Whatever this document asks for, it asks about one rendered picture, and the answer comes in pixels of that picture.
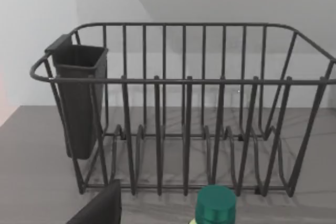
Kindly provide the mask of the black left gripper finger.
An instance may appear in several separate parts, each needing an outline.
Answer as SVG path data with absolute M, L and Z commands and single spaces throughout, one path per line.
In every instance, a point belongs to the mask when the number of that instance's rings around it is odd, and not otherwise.
M 121 216 L 121 183 L 114 179 L 66 224 L 120 224 Z

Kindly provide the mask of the dark grey cutlery holder cup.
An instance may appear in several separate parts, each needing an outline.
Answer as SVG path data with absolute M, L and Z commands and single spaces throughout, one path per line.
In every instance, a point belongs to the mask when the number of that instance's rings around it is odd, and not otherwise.
M 108 49 L 74 45 L 70 35 L 61 35 L 45 52 L 52 54 L 56 75 L 61 78 L 106 78 Z M 96 143 L 90 88 L 83 82 L 60 84 L 67 106 L 69 134 L 75 158 L 87 160 Z

